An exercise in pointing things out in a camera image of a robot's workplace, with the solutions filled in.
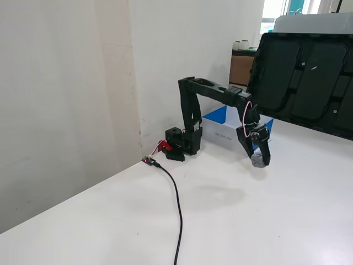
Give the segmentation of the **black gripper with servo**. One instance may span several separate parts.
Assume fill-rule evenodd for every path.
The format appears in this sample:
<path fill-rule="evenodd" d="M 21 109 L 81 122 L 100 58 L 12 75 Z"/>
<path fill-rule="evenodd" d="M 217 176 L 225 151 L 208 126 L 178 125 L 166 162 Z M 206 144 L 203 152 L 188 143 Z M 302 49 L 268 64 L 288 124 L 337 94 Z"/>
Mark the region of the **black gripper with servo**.
<path fill-rule="evenodd" d="M 266 167 L 270 164 L 271 154 L 268 144 L 270 132 L 265 124 L 250 124 L 240 126 L 236 129 L 238 141 L 244 148 L 248 157 L 251 158 L 254 154 L 253 144 L 260 148 L 259 167 Z"/>

